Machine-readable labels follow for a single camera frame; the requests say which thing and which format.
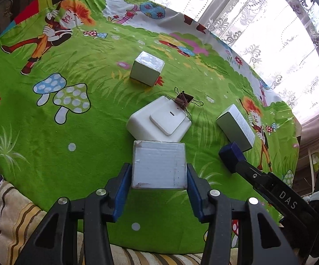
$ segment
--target green tablecloth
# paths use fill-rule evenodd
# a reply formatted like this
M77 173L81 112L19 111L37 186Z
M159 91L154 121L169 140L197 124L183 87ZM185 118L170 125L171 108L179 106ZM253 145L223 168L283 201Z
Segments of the green tablecloth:
M247 160L292 183L298 157L293 114L242 58L202 25L150 1L33 3L27 11L37 3L35 15L0 37L5 179L44 210L60 196L87 196L132 161L130 115L162 95L175 97L177 86L204 101L189 107L192 126L182 139L187 162L231 198L258 197L278 220L217 155L228 140L215 119L234 103L247 121L253 117L257 134ZM49 7L41 9L44 4ZM141 51L165 61L153 88L129 79ZM202 252L207 225L192 214L185 191L131 190L124 214L108 228L113 244L189 253Z

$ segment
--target white box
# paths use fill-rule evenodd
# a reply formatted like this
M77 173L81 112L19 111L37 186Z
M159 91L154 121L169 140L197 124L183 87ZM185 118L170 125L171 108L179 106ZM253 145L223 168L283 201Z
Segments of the white box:
M143 51L135 59L130 77L149 86L154 86L163 67L164 61Z
M216 122L230 142L235 142L241 151L247 151L253 147L255 134L234 104L222 112Z
M185 189L185 144L134 141L132 188Z
M164 142L180 142L189 127L191 121L186 117L171 135L166 135L156 124L151 121L150 115L169 101L165 96L161 96L149 103L137 112L133 113L127 124L126 129L135 137L136 140L157 140Z

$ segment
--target white glove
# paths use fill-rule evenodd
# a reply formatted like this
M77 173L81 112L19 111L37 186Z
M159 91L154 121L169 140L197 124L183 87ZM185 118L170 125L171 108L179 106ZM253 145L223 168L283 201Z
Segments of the white glove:
M55 18L57 15L59 15L59 10L52 10L50 13L47 13L46 17L48 20L51 20L51 18Z
M53 37L55 36L55 31L49 26L44 26L43 34L46 34L48 37Z
M248 116L248 121L249 121L250 126L254 126L253 119L251 118L250 115Z
M265 143L265 137L262 133L257 132L256 135L258 136L258 138L260 138L263 141L263 143Z

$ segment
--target mushroom stem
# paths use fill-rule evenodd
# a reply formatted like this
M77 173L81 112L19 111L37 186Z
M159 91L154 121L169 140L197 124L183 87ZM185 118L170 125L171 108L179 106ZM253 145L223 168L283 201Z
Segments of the mushroom stem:
M50 94L44 94L40 97L40 99L37 101L37 106L44 105L49 100Z
M65 107L60 107L59 110L56 112L54 117L55 121L58 124L64 124L66 122L66 114L68 113L69 109Z

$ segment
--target white circle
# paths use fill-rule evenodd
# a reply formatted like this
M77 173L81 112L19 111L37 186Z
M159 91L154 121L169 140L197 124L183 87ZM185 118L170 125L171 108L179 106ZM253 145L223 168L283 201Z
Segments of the white circle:
M73 142L69 144L68 146L70 151L74 151L76 149L76 144L74 144Z
M82 104L82 107L83 107L83 108L88 108L88 107L89 107L89 102L84 102L84 103Z
M79 106L80 103L81 103L81 101L80 101L78 98L76 98L76 99L74 99L74 100L72 101L72 105L73 105L74 107Z
M139 231L140 230L140 224L135 222L131 225L131 228L135 231Z
M249 198L249 202L254 205L259 203L259 201L255 197Z
M71 102L71 98L70 97L64 98L64 101L63 101L64 104L69 104L70 102Z
M80 93L81 93L80 90L75 90L72 92L72 95L75 97L75 96L78 96Z
M75 90L75 88L73 86L69 86L66 88L66 92L71 93Z
M62 97L64 95L64 92L63 91L60 91L56 94L56 97Z

